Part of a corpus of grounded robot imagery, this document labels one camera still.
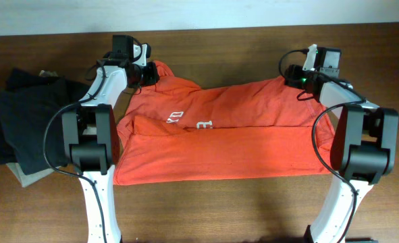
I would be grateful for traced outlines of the orange soccer t-shirt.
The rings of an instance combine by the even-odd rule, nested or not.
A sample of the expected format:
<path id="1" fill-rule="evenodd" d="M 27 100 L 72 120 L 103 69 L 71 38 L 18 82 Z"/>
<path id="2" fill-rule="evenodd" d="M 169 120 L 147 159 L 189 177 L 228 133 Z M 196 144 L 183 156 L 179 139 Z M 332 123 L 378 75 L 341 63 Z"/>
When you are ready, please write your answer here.
<path id="1" fill-rule="evenodd" d="M 117 125 L 119 186 L 324 174 L 335 132 L 324 111 L 282 77 L 204 89 L 157 63 L 159 81 L 134 95 Z"/>

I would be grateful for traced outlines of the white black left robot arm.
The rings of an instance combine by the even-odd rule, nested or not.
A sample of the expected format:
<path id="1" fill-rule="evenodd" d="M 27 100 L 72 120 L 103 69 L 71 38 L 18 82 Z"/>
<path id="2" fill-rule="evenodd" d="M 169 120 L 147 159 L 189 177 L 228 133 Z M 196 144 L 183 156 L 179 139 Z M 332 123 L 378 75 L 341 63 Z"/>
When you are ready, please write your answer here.
<path id="1" fill-rule="evenodd" d="M 155 63 L 100 60 L 90 89 L 61 115 L 65 155 L 84 193 L 88 242 L 122 241 L 115 213 L 113 177 L 120 143 L 113 108 L 127 88 L 159 80 Z"/>

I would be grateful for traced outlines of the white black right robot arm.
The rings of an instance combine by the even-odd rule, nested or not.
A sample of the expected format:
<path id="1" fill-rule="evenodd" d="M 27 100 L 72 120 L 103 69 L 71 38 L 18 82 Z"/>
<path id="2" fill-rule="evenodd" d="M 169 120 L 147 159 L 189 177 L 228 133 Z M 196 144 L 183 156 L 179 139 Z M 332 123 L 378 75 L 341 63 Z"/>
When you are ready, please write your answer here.
<path id="1" fill-rule="evenodd" d="M 304 242 L 345 242 L 360 203 L 381 177 L 394 168 L 399 114 L 380 107 L 355 91 L 346 80 L 316 70 L 290 65 L 283 74 L 287 86 L 308 93 L 325 110 L 315 119 L 311 141 L 319 154 L 316 130 L 329 112 L 338 118 L 328 162 L 320 163 L 333 174 L 325 202 L 307 226 Z"/>

